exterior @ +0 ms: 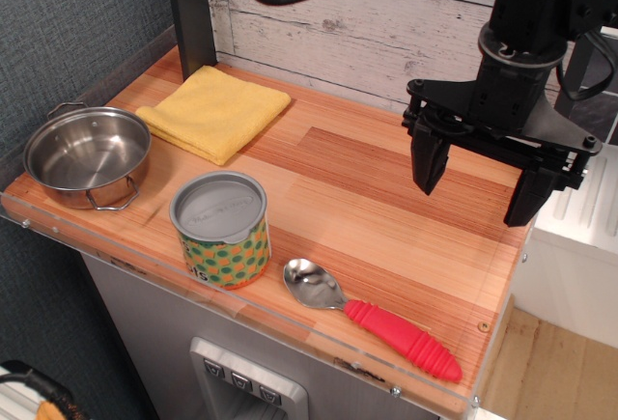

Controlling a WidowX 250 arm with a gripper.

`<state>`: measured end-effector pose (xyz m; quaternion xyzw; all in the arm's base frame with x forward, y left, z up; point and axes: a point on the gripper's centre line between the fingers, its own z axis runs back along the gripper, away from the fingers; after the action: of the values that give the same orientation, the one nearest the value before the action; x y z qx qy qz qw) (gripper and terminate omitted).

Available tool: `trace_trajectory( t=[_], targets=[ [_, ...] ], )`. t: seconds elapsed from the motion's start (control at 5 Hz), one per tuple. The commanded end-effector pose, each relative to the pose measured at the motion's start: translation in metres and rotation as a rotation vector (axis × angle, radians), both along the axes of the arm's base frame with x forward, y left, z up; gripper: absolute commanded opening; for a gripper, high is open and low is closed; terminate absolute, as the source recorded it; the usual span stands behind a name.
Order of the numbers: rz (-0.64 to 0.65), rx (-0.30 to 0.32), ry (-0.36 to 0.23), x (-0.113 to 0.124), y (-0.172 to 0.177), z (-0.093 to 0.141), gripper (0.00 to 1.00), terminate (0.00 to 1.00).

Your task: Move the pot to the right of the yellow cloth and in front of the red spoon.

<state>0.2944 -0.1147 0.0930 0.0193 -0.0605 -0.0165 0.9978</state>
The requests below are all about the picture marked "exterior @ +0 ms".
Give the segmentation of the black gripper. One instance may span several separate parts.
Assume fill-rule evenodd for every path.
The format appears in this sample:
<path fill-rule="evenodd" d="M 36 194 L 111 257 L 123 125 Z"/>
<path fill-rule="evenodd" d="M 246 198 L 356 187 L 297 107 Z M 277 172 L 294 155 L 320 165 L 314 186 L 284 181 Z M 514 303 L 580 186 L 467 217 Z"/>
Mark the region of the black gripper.
<path fill-rule="evenodd" d="M 504 223 L 524 227 L 554 190 L 580 187 L 589 158 L 602 144 L 554 110 L 546 97 L 566 40 L 525 51 L 484 26 L 478 44 L 483 58 L 475 80 L 407 84 L 410 103 L 403 124 L 411 136 L 413 180 L 430 195 L 452 145 L 519 167 L 523 171 Z"/>

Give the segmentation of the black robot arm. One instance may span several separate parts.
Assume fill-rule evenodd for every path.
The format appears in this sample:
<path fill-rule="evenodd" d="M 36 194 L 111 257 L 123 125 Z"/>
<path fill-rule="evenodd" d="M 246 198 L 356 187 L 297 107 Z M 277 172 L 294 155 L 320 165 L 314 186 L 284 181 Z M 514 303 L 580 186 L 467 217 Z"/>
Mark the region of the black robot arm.
<path fill-rule="evenodd" d="M 570 42 L 588 40 L 611 67 L 601 30 L 617 20 L 617 0 L 495 0 L 479 34 L 482 61 L 472 81 L 414 79 L 404 124 L 412 175 L 431 193 L 458 146 L 520 169 L 504 217 L 527 224 L 554 191 L 581 185 L 601 142 L 550 104 L 546 86 L 562 77 Z"/>

